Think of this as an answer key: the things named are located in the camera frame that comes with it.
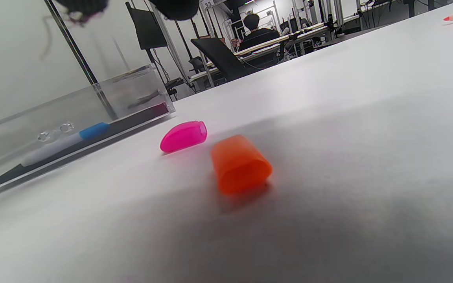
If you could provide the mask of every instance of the orange marker cap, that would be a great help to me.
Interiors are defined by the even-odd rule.
[[[266,183],[272,165],[244,136],[232,136],[212,148],[212,163],[219,190],[236,195]]]

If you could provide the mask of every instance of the person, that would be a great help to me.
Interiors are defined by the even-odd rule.
[[[259,29],[260,17],[257,14],[249,14],[244,18],[244,25],[251,31],[240,45],[240,50],[257,46],[263,42],[270,41],[279,37],[279,32],[271,29]]]

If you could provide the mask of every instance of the computer monitor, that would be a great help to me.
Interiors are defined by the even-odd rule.
[[[129,14],[135,25],[137,39],[141,50],[150,50],[157,47],[166,47],[164,33],[157,23],[155,14],[152,11],[134,9],[129,2],[125,2]]]

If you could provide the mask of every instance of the acrylic box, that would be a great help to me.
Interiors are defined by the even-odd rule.
[[[108,79],[0,121],[0,184],[71,159],[85,148],[140,128],[175,111],[153,65]],[[30,154],[101,122],[109,131],[30,167]]]

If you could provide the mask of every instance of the office chair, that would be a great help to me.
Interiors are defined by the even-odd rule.
[[[188,62],[190,62],[190,64],[192,64],[193,66],[193,70],[190,71],[196,71],[197,74],[199,72],[205,72],[204,63],[202,62],[202,58],[200,58],[199,56],[190,59]],[[226,79],[223,77],[222,73],[212,74],[212,80],[214,81],[215,86],[219,86],[227,82]],[[209,84],[209,80],[207,80],[204,83],[204,85],[206,88],[211,87],[211,84]]]
[[[244,65],[218,38],[192,39],[191,41],[211,60],[227,81],[231,82],[249,75]]]

